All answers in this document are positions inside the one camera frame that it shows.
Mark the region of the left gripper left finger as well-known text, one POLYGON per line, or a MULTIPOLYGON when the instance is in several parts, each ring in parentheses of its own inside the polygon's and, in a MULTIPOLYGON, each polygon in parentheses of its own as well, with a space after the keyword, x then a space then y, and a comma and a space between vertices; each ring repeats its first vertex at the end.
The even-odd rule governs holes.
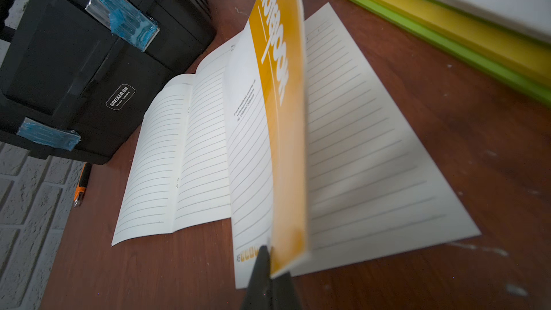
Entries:
POLYGON ((263 245, 255 260, 247 292, 240 308, 241 310, 272 309, 270 272, 270 254, 268 252, 268 247, 263 245))

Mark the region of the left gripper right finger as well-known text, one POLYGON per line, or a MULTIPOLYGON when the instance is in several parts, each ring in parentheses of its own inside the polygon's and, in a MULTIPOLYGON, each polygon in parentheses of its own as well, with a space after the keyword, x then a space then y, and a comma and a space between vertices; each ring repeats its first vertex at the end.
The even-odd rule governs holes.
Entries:
POLYGON ((302 310, 290 272, 271 279, 272 310, 302 310))

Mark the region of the large white lined notebook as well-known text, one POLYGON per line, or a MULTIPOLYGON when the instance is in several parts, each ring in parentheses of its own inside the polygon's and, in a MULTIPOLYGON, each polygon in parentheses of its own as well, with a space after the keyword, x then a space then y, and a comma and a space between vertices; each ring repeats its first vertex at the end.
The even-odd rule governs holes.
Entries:
POLYGON ((238 40, 172 78, 147 109, 112 245, 230 217, 222 79, 238 40))

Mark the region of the yellow white cover notebook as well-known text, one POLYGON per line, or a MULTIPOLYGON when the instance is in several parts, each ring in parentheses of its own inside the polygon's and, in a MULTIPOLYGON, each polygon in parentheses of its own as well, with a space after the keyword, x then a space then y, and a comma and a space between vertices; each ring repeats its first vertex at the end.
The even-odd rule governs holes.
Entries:
POLYGON ((550 42, 484 20, 436 0, 373 0, 493 60, 550 87, 550 42))

